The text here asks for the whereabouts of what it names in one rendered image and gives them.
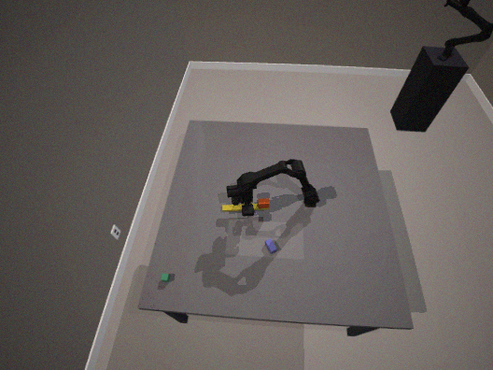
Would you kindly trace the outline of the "yellow bar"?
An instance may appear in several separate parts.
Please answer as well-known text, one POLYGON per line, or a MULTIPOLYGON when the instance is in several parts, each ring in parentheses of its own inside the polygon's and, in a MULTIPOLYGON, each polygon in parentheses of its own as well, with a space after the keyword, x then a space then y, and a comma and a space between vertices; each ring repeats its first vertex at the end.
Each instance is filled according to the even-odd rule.
MULTIPOLYGON (((269 209, 269 198, 259 199, 257 204, 252 204, 254 210, 265 210, 269 209)), ((222 206, 222 211, 242 211, 242 205, 234 206, 234 205, 224 205, 222 206)))

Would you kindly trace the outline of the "small blue block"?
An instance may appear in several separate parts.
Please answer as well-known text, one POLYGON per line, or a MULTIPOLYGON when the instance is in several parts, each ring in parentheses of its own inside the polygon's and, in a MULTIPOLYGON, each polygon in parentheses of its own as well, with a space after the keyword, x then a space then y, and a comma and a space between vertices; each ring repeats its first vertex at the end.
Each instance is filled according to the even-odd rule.
POLYGON ((277 248, 271 238, 265 241, 265 245, 268 248, 268 250, 271 252, 271 254, 277 251, 277 248))

